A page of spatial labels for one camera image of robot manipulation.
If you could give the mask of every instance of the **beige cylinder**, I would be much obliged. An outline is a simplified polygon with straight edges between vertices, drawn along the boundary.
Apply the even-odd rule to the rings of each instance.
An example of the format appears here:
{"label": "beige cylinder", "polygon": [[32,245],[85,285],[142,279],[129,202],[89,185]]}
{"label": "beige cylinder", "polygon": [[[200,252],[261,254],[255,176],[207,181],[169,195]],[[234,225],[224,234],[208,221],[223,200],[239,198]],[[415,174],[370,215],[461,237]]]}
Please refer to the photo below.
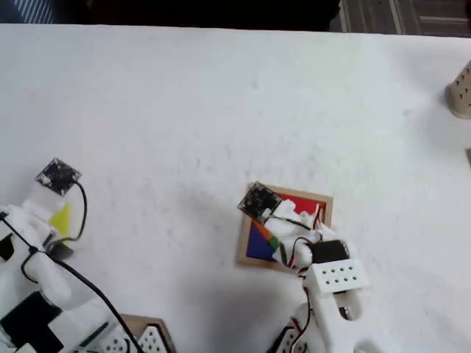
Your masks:
{"label": "beige cylinder", "polygon": [[471,119],[471,61],[447,87],[451,112],[459,118]]}

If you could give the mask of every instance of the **red wire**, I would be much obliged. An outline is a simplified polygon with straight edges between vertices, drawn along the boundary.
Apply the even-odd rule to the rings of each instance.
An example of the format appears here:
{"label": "red wire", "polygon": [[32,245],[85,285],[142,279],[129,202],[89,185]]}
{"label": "red wire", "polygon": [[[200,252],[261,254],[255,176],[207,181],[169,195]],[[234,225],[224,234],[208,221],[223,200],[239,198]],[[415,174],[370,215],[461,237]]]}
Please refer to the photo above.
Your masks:
{"label": "red wire", "polygon": [[308,297],[308,320],[306,321],[306,325],[304,328],[301,330],[299,335],[293,340],[293,343],[291,344],[291,347],[289,347],[289,353],[294,353],[294,348],[296,347],[298,341],[301,339],[302,335],[308,330],[309,323],[311,322],[311,299],[309,297],[309,289],[306,287],[303,288],[306,296]]}
{"label": "red wire", "polygon": [[288,261],[288,267],[289,268],[292,268],[293,266],[293,262],[294,262],[294,247],[296,246],[296,242],[299,240],[299,239],[303,239],[304,241],[307,241],[309,244],[312,244],[312,242],[307,239],[307,238],[304,238],[304,237],[298,237],[296,238],[296,240],[294,241],[293,243],[293,249],[291,250],[291,256],[289,258],[289,261]]}

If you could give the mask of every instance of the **white perforated bracket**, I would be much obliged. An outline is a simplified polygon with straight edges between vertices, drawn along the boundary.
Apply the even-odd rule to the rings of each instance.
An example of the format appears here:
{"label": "white perforated bracket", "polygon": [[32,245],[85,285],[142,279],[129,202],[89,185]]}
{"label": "white perforated bracket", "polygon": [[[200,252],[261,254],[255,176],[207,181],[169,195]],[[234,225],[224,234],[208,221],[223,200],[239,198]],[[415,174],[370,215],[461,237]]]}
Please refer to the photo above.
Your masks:
{"label": "white perforated bracket", "polygon": [[[145,353],[170,353],[163,339],[159,329],[156,326],[149,325],[139,338],[138,343]],[[121,327],[116,327],[93,351],[100,353],[137,353],[138,350],[133,346],[124,330]]]}
{"label": "white perforated bracket", "polygon": [[306,274],[320,296],[367,287],[368,277],[359,259],[314,263]]}
{"label": "white perforated bracket", "polygon": [[[291,348],[291,344],[298,334],[298,331],[294,328],[287,329],[276,353],[290,353],[289,349]],[[301,339],[294,347],[294,353],[309,353],[308,344]]]}
{"label": "white perforated bracket", "polygon": [[155,326],[148,326],[138,343],[146,353],[169,353],[158,328]]}

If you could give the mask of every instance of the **gray carpet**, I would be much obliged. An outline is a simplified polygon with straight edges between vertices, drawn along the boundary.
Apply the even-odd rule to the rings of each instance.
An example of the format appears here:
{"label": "gray carpet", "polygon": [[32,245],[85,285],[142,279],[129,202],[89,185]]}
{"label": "gray carpet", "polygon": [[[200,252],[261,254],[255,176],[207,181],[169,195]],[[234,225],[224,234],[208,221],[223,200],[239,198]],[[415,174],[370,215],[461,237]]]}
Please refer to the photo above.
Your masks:
{"label": "gray carpet", "polygon": [[471,37],[465,0],[341,0],[332,32]]}

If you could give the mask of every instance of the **white tablecloth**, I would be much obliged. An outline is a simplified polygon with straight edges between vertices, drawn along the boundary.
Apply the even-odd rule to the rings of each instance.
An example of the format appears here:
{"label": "white tablecloth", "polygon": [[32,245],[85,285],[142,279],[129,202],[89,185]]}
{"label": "white tablecloth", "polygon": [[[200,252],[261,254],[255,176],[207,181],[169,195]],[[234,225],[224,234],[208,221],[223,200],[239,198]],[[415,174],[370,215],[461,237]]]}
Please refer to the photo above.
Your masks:
{"label": "white tablecloth", "polygon": [[70,261],[179,352],[264,352],[304,300],[235,265],[248,182],[331,195],[404,352],[470,352],[471,121],[453,38],[0,26],[0,199],[57,156],[89,196]]}

